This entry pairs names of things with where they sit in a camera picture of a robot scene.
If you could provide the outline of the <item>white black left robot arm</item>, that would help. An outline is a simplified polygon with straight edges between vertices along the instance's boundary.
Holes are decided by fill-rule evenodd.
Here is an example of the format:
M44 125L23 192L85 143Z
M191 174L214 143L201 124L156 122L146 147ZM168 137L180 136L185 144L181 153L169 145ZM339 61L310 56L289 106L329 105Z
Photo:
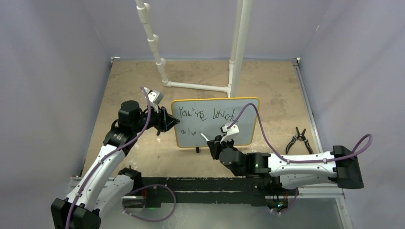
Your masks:
M162 187L174 196L165 185L143 185L141 173L130 168L122 169L108 187L105 184L145 130L154 127L158 133L167 132L179 122L165 107L152 108L152 103L148 102L147 109L142 110L136 101L123 102L118 119L112 123L88 172L64 199L56 198L52 203L55 228L97 229L101 218L115 201L124 195L146 194L147 188Z

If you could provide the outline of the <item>white whiteboard marker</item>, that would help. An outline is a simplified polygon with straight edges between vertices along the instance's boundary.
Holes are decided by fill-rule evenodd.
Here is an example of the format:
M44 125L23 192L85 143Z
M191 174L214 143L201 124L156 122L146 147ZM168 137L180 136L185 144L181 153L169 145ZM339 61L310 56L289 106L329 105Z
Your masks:
M205 134L203 134L202 132L200 132L200 135L205 139L206 142L209 141L209 139L207 138L207 136Z

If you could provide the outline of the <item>yellow framed whiteboard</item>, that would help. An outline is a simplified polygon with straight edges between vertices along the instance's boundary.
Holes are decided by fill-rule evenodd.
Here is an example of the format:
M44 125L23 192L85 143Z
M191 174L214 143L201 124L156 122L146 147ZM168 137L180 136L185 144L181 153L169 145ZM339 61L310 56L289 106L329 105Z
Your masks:
M221 126L236 122L240 133L234 138L235 145L246 146L252 143L256 112L253 107L247 107L240 118L237 116L243 107L252 103L259 107L257 97L212 98L174 100L171 103L172 115L180 120L175 126L177 146L180 148L207 147L205 139L209 140L222 135Z

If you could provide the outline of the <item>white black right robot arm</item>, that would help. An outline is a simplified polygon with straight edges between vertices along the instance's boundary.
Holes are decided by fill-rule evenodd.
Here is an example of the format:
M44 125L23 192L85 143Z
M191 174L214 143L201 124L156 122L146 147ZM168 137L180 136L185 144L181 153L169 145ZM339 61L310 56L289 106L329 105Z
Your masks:
M357 156L344 146L312 155L286 155L281 159L274 153L243 153L234 141L221 141L218 135L206 143L212 158L229 169L236 177L270 178L268 188L274 194L285 189L331 183L342 189L361 189L364 182Z

